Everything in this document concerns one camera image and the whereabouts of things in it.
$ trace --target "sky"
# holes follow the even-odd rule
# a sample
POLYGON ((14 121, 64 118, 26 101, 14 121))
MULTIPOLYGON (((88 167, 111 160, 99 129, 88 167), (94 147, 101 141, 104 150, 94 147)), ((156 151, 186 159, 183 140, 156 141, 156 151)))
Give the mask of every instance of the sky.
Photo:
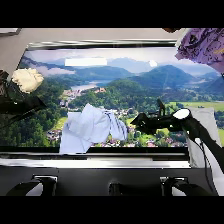
POLYGON ((103 57, 107 60, 117 58, 131 58, 136 61, 155 61, 158 65, 173 64, 192 75, 200 75, 214 71, 207 65, 199 65, 188 59, 177 60, 176 47, 142 47, 142 48, 91 48, 91 49, 57 49, 35 50, 25 52, 25 56, 37 62, 53 63, 65 58, 95 58, 103 57))

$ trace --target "cloth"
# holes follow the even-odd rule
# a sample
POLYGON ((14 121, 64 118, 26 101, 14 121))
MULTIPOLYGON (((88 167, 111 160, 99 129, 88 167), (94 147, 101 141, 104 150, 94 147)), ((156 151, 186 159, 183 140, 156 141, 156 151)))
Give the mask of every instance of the cloth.
POLYGON ((127 139, 127 128, 110 111, 87 104, 81 112, 69 112, 62 130, 60 154, 86 153, 93 143, 106 142, 108 135, 127 139))
MULTIPOLYGON (((219 133, 214 117, 214 108, 193 108, 188 107, 192 113, 192 116, 197 119, 209 132, 211 138, 216 141, 216 143, 221 146, 219 133)), ((188 150, 189 150, 189 156, 190 156, 190 165, 191 167, 196 168, 204 168, 205 167, 205 161, 204 161, 204 155, 200 148, 192 142, 189 138, 186 138, 187 144, 188 144, 188 150)), ((212 177, 213 182, 216 187, 216 190, 220 196, 224 196, 224 174, 211 153, 211 151, 208 149, 208 147, 204 144, 205 154, 209 160, 209 163, 211 164, 212 168, 212 177)))
POLYGON ((190 59, 224 72, 224 28, 191 28, 178 48, 176 58, 190 59))
POLYGON ((185 37, 185 35, 191 31, 191 28, 184 28, 183 32, 181 33, 180 37, 177 39, 177 42, 175 44, 176 47, 179 47, 181 44, 181 41, 183 40, 183 38, 185 37))
POLYGON ((18 69, 13 72, 12 81, 19 85, 22 92, 31 93, 36 90, 44 78, 36 69, 18 69))

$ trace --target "lake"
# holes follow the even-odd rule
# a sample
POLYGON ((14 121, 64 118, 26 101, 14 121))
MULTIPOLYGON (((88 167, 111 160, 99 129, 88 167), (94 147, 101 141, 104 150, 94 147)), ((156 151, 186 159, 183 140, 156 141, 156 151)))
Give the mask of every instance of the lake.
POLYGON ((112 80, 94 80, 91 82, 88 82, 88 84, 85 85, 81 85, 81 86, 72 86, 72 90, 87 90, 87 89, 93 89, 96 87, 102 87, 102 86, 106 86, 109 82, 111 82, 112 80))

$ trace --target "cable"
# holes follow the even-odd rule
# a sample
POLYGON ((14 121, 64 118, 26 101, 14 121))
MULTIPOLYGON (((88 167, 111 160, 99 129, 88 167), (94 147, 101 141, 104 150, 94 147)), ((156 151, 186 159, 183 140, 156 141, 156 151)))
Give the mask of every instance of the cable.
POLYGON ((201 151, 202 151, 202 153, 203 153, 203 155, 204 155, 204 161, 205 161, 205 179, 206 179, 206 181, 207 181, 207 184, 208 184, 208 186, 209 186, 209 189, 214 193, 214 190, 213 190, 213 188, 212 188, 212 186, 211 186, 211 184, 210 184, 210 181, 209 181, 209 179, 208 179, 207 162, 206 162, 206 160, 208 161, 211 170, 212 170, 212 166, 211 166, 211 164, 210 164, 210 162, 209 162, 209 160, 208 160, 208 157, 207 157, 206 154, 205 154, 205 149, 204 149, 203 142, 201 141, 201 146, 200 146, 197 142, 195 142, 195 144, 198 145, 198 147, 201 149, 201 151))

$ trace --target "white rectangle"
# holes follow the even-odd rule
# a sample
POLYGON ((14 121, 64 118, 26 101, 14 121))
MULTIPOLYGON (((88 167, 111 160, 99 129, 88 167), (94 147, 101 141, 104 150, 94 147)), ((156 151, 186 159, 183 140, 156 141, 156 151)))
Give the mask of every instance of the white rectangle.
POLYGON ((69 58, 65 59, 65 66, 97 66, 107 65, 106 58, 69 58))

